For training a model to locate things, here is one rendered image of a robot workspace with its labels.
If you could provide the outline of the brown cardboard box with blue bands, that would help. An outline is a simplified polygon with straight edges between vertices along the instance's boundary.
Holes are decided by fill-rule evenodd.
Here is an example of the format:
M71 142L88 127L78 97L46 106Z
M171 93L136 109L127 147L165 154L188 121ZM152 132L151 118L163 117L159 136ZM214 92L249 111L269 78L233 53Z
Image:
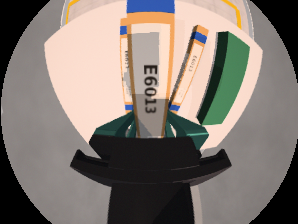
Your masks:
M127 50L127 18L120 20L120 62L125 111L133 110Z

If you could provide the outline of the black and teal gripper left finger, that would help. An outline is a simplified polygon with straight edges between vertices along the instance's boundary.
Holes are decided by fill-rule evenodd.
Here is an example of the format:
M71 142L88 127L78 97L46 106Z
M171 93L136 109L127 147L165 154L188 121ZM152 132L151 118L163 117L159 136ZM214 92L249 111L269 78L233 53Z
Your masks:
M129 132L127 136L125 136L129 126L130 126ZM136 123L135 123L134 109L133 109L127 114L97 127L93 134L111 135L115 137L136 137L136 131L137 129L136 129Z

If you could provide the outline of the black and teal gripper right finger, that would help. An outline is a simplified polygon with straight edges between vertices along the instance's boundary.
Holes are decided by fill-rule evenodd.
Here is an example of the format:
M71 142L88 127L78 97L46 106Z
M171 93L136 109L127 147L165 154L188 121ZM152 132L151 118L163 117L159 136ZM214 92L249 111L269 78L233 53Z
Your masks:
M209 137L209 133L205 127L168 110L165 125L166 137L175 137L171 125L176 131L176 137L191 137L195 144L196 150L200 150Z

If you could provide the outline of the dark green flat box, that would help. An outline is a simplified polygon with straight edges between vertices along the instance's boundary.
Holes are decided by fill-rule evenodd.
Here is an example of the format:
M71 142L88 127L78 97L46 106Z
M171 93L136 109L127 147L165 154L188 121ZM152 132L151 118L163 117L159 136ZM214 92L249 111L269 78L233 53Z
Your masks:
M201 126L222 124L241 88L250 46L229 31L218 32L210 83L197 116Z

